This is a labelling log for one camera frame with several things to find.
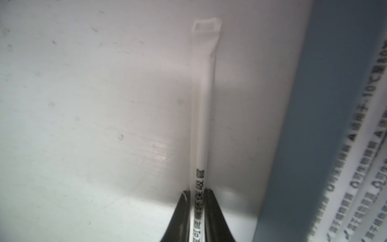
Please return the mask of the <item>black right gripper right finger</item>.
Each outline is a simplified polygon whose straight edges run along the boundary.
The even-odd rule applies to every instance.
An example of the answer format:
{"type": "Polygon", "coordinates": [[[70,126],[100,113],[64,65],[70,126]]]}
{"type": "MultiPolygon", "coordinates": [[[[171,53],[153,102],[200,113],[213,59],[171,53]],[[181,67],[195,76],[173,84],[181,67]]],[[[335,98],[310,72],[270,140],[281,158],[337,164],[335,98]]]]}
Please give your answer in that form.
{"type": "Polygon", "coordinates": [[[207,242],[236,242],[211,189],[205,189],[204,212],[207,242]]]}

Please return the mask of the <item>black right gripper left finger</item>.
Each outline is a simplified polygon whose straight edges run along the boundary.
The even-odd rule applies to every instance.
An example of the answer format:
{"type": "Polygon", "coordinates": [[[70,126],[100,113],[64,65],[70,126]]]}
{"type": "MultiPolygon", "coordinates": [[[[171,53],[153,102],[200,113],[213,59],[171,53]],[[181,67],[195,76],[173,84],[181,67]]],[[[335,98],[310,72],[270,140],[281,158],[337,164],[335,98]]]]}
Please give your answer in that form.
{"type": "Polygon", "coordinates": [[[160,242],[188,242],[190,223],[190,191],[181,193],[169,225],[160,242]]]}

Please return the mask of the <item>white straw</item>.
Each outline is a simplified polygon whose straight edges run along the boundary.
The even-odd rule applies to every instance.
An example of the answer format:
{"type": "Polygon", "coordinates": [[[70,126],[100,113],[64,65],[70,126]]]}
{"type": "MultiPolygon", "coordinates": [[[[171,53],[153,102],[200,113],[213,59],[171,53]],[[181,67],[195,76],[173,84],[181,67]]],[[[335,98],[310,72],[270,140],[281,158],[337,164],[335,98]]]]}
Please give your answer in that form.
{"type": "Polygon", "coordinates": [[[215,79],[216,51],[223,22],[219,18],[195,20],[191,29],[191,133],[190,198],[191,242],[204,242],[206,187],[209,157],[209,134],[212,94],[215,79]]]}
{"type": "Polygon", "coordinates": [[[349,128],[317,206],[307,240],[333,242],[376,156],[387,130],[387,37],[372,58],[349,128]]]}
{"type": "Polygon", "coordinates": [[[384,112],[378,128],[380,132],[368,144],[357,173],[362,180],[350,203],[336,242],[371,242],[387,222],[387,113],[384,112]]]}

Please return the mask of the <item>blue storage tray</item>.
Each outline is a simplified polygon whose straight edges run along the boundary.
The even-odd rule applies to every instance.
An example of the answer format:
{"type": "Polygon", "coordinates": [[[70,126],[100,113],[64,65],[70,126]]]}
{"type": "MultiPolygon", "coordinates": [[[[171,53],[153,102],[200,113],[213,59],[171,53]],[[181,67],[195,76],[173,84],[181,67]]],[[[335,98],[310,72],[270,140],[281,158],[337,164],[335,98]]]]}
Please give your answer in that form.
{"type": "Polygon", "coordinates": [[[386,1],[314,2],[254,241],[307,240],[386,21],[386,1]]]}

